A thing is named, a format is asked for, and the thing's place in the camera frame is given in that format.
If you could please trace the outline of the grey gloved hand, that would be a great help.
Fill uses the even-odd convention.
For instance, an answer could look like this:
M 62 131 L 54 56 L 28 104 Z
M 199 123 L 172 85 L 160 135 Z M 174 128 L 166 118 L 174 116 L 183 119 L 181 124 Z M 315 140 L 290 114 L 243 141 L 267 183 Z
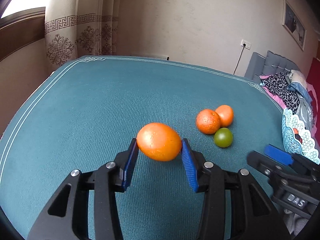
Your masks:
M 288 209 L 284 209 L 283 220 L 292 237 L 296 237 L 309 221 Z

